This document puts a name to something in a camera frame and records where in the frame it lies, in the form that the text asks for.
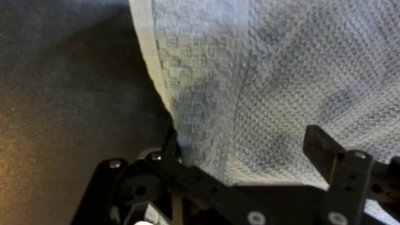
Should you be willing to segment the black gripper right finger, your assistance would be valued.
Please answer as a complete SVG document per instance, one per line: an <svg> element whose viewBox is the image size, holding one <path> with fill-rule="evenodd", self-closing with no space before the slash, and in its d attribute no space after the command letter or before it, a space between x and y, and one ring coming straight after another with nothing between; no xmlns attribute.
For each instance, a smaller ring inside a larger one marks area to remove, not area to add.
<svg viewBox="0 0 400 225"><path fill-rule="evenodd" d="M329 183L320 210L319 225L374 225L365 212L374 200L395 220L400 217L400 157L379 162L361 150L345 150L317 125L307 125L302 151Z"/></svg>

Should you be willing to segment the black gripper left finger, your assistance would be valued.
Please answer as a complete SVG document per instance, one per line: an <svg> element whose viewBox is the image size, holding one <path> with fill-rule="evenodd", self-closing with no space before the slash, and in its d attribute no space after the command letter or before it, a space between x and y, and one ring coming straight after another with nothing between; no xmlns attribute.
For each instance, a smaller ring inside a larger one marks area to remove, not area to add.
<svg viewBox="0 0 400 225"><path fill-rule="evenodd" d="M71 225L267 225L260 202L179 161L176 132L129 162L100 162Z"/></svg>

